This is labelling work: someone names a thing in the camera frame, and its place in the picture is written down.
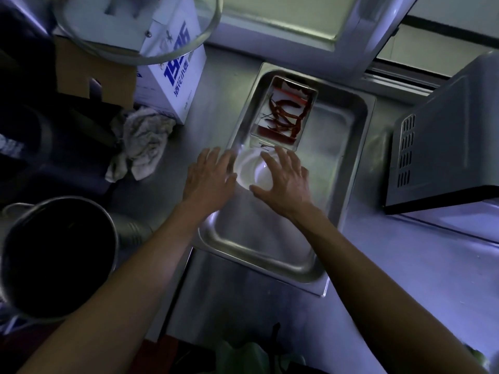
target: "stainless steel countertop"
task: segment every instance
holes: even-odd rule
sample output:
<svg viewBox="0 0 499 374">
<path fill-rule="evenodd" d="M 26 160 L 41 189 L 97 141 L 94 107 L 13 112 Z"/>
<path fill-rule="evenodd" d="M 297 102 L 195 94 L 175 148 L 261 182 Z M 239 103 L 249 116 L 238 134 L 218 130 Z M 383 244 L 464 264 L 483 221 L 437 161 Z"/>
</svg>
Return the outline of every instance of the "stainless steel countertop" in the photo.
<svg viewBox="0 0 499 374">
<path fill-rule="evenodd" d="M 186 125 L 176 128 L 156 173 L 123 181 L 110 204 L 157 228 L 181 199 L 187 165 L 204 146 L 226 146 L 261 61 L 207 47 Z M 391 130 L 408 108 L 378 97 L 343 233 L 459 339 L 499 361 L 499 250 L 452 232 L 385 216 L 380 208 Z M 148 337 L 159 333 L 182 274 L 179 264 Z M 244 266 L 197 250 L 167 334 L 214 348 L 264 344 L 281 323 L 278 343 L 307 364 L 338 373 L 383 373 L 332 286 L 320 298 Z"/>
</svg>

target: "forearm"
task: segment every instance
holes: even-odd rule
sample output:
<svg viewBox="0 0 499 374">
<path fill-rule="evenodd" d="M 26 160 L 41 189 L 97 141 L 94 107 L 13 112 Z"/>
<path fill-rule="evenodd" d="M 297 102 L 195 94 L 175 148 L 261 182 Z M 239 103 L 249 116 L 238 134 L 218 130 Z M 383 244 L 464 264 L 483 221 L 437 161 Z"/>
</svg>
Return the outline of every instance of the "forearm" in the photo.
<svg viewBox="0 0 499 374">
<path fill-rule="evenodd" d="M 20 373 L 123 370 L 159 307 L 200 217 L 180 204 L 111 278 L 35 352 Z"/>
<path fill-rule="evenodd" d="M 293 222 L 314 248 L 386 371 L 482 372 L 459 340 L 343 237 L 320 210 L 306 207 Z"/>
</svg>

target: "cloth rag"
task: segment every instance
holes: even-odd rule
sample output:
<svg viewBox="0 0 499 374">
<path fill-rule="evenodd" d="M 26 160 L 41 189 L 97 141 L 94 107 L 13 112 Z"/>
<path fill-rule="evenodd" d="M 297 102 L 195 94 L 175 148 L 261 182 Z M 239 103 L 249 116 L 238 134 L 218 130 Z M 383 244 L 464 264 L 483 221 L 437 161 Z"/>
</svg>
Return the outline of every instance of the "cloth rag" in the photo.
<svg viewBox="0 0 499 374">
<path fill-rule="evenodd" d="M 175 120 L 152 109 L 123 112 L 111 122 L 111 129 L 121 141 L 122 151 L 111 159 L 106 180 L 116 182 L 130 171 L 136 180 L 150 176 L 163 155 Z"/>
</svg>

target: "white bowl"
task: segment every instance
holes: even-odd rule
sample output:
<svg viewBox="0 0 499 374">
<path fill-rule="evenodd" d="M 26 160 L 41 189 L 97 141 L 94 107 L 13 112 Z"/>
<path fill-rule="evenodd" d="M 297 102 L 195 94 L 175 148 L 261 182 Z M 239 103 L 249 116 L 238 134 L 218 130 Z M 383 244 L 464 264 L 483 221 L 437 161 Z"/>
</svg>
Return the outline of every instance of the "white bowl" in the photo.
<svg viewBox="0 0 499 374">
<path fill-rule="evenodd" d="M 267 164 L 260 156 L 265 150 L 261 148 L 250 148 L 239 153 L 234 162 L 234 172 L 238 174 L 238 184 L 249 190 L 250 185 L 256 185 L 263 190 L 272 188 L 271 171 L 267 168 Z M 275 150 L 269 152 L 277 162 L 279 162 L 278 154 Z"/>
</svg>

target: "pot handle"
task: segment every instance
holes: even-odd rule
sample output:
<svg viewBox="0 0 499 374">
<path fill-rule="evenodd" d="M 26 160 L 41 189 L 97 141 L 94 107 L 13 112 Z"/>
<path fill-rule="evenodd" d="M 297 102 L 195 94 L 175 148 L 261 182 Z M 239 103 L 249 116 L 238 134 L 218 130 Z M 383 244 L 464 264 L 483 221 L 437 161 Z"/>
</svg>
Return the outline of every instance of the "pot handle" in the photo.
<svg viewBox="0 0 499 374">
<path fill-rule="evenodd" d="M 22 202 L 18 202 L 18 203 L 11 203 L 10 205 L 7 205 L 3 208 L 2 210 L 2 215 L 4 217 L 8 217 L 9 216 L 9 210 L 14 208 L 14 207 L 25 207 L 25 208 L 31 208 L 33 207 L 34 204 L 31 204 L 31 203 L 22 203 Z"/>
</svg>

